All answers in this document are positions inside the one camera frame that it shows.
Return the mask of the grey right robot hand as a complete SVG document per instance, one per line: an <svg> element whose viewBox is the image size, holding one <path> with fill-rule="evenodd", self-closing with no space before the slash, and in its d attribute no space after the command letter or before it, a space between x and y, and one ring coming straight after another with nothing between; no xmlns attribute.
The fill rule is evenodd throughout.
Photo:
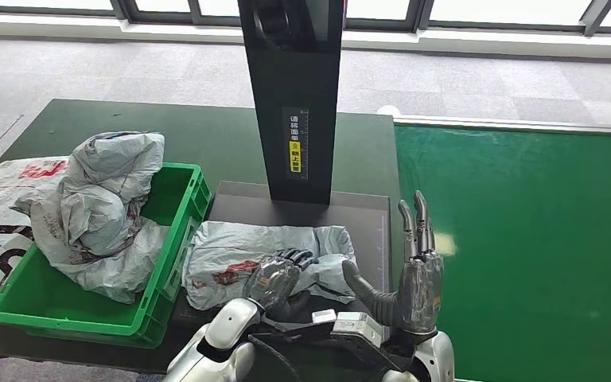
<svg viewBox="0 0 611 382"><path fill-rule="evenodd" d="M405 200L398 203L403 218L403 268L395 292L381 292L360 274L350 260L342 262L344 280L381 325L417 335L431 334L441 306L443 258L436 241L426 199L414 192L415 214Z"/></svg>

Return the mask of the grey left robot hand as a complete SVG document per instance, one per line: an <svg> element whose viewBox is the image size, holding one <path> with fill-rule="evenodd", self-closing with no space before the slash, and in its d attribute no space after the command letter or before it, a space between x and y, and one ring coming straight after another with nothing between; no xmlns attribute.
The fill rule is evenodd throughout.
<svg viewBox="0 0 611 382"><path fill-rule="evenodd" d="M309 250L278 250L259 262L243 288L243 296L259 305L269 319L286 322L307 303L308 294L290 296L302 272L314 263L318 260Z"/></svg>

